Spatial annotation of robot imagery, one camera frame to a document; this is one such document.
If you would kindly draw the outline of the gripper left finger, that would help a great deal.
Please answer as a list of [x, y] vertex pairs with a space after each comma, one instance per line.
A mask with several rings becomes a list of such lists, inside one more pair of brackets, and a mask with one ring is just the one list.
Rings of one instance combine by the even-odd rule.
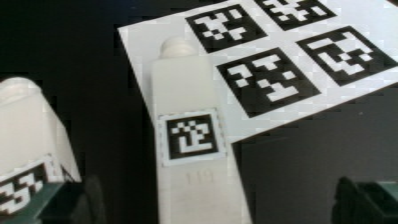
[[107, 206], [100, 178], [53, 183], [11, 217], [11, 224], [107, 224]]

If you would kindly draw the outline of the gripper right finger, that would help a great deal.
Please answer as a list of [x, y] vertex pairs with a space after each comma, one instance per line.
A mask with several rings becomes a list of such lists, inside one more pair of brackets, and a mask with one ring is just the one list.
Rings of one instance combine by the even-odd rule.
[[355, 182], [336, 187], [332, 224], [398, 224], [398, 181]]

